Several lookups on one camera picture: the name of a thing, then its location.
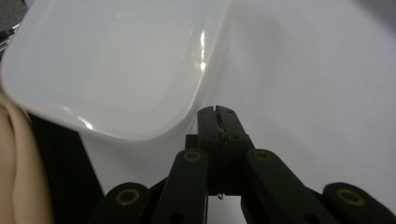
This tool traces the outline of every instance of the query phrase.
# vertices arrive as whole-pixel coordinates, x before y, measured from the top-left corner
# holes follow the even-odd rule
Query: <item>beige fabric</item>
[[[45,172],[23,113],[0,93],[0,224],[53,223]]]

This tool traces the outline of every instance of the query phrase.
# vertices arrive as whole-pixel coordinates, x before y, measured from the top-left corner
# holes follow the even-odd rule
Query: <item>white table surface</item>
[[[233,109],[309,188],[347,182],[396,213],[396,2],[235,1],[229,37],[209,105]],[[177,152],[83,141],[99,176],[128,174],[115,185],[150,187]],[[239,199],[211,198],[208,223],[246,223]]]

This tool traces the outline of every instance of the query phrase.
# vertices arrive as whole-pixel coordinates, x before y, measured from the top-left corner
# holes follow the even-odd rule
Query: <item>white plastic container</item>
[[[163,139],[186,130],[216,80],[230,9],[231,0],[36,0],[6,50],[2,86],[76,131]]]

